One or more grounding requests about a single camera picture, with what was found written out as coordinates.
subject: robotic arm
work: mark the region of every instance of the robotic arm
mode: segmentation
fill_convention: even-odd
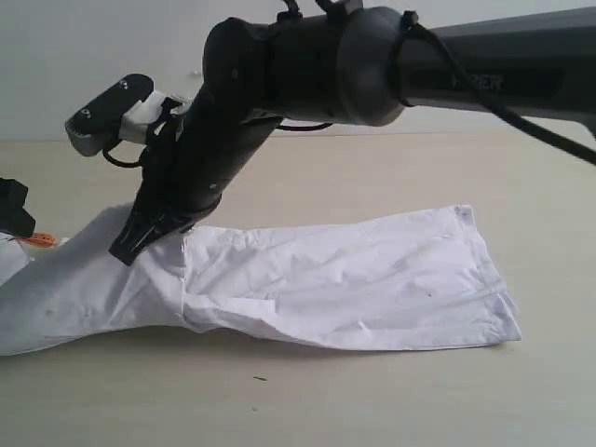
[[[439,28],[415,13],[317,0],[303,18],[294,0],[270,25],[228,19],[205,46],[205,83],[181,104],[131,74],[66,123],[84,156],[103,152],[142,167],[129,219],[110,252],[125,264],[151,243],[192,227],[285,118],[384,126],[406,107],[488,110],[596,164],[596,153],[520,115],[573,120],[596,130],[596,7]],[[146,144],[140,160],[109,152]]]

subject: white wall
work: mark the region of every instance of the white wall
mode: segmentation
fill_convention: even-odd
[[[65,138],[62,123],[121,75],[144,73],[162,91],[193,96],[203,42],[229,16],[270,22],[281,0],[5,0],[0,15],[0,139]],[[306,15],[314,0],[299,0]],[[427,26],[561,8],[596,0],[365,0],[415,8]],[[436,132],[500,126],[488,115],[408,111],[383,129],[335,127],[335,133]]]

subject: beige table surface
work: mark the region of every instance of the beige table surface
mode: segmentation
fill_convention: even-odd
[[[69,236],[138,172],[1,143],[38,230]],[[0,446],[596,445],[596,169],[512,132],[270,140],[210,224],[351,223],[473,205],[523,340],[347,354],[153,328],[0,359]],[[266,382],[255,380],[262,376]]]

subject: table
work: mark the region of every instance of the table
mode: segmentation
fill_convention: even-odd
[[[37,229],[59,236],[132,200],[139,181],[66,142],[0,143],[0,175],[30,187]],[[514,132],[271,139],[209,224],[469,203],[523,340],[357,354],[233,332],[98,335],[0,359],[0,445],[593,445],[595,192],[596,169]]]

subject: orange object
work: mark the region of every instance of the orange object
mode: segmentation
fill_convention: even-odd
[[[34,233],[31,237],[18,237],[18,240],[40,249],[49,249],[58,243],[56,238],[48,233]]]

